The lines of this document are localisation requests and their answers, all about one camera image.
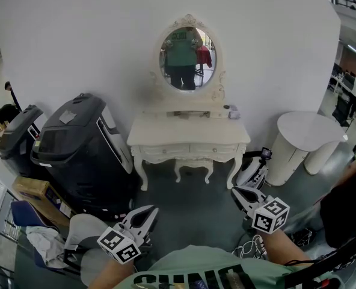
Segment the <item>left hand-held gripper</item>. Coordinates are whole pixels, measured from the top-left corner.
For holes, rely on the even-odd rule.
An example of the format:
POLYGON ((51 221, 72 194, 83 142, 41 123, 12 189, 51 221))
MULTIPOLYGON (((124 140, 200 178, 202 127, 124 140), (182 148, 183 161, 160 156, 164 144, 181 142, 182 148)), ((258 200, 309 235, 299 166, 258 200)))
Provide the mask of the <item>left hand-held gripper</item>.
POLYGON ((150 233, 158 220, 159 208, 146 205, 129 212, 121 223, 108 227, 97 239, 103 251, 118 263, 146 256, 151 248, 150 233))

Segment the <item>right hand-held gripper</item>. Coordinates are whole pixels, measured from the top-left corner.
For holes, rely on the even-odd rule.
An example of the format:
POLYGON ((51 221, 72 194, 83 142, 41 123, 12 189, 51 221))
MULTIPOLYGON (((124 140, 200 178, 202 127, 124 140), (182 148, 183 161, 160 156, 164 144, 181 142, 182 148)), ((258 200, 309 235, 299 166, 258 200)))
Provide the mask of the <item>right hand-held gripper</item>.
POLYGON ((267 198, 260 190, 243 186, 233 187, 231 195, 238 208, 252 219, 251 225, 254 229, 272 234, 286 223, 290 206, 279 197, 267 198), (264 201, 251 208, 249 200, 264 201))

